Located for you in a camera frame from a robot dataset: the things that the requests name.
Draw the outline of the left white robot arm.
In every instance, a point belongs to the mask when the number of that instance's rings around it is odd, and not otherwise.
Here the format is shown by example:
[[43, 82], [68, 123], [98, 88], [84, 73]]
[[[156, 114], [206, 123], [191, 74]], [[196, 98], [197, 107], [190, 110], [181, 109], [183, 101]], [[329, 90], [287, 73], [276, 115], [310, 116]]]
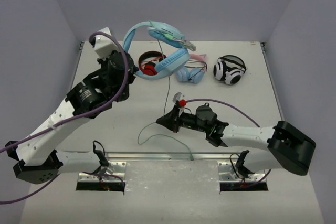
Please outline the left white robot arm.
[[84, 172], [96, 176], [110, 168], [103, 151], [93, 147], [89, 152], [66, 152], [58, 149], [76, 129], [95, 119], [105, 106], [129, 97], [129, 85], [137, 67], [129, 54], [113, 51], [100, 69], [88, 74], [75, 85], [49, 118], [29, 136], [25, 143], [9, 141], [6, 152], [17, 160], [13, 170], [16, 178], [31, 184], [42, 184], [62, 173]]

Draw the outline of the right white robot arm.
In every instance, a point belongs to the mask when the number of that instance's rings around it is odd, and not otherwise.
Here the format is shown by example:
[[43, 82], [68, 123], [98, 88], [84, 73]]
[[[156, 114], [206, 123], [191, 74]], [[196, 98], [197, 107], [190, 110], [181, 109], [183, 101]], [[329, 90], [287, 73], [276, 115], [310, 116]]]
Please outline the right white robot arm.
[[177, 133], [180, 128], [205, 133], [205, 139], [214, 147], [245, 147], [236, 162], [236, 171], [247, 178], [264, 169], [285, 169], [306, 176], [316, 143], [286, 121], [275, 126], [236, 126], [218, 119], [208, 103], [200, 105], [194, 114], [185, 113], [176, 104], [156, 123]]

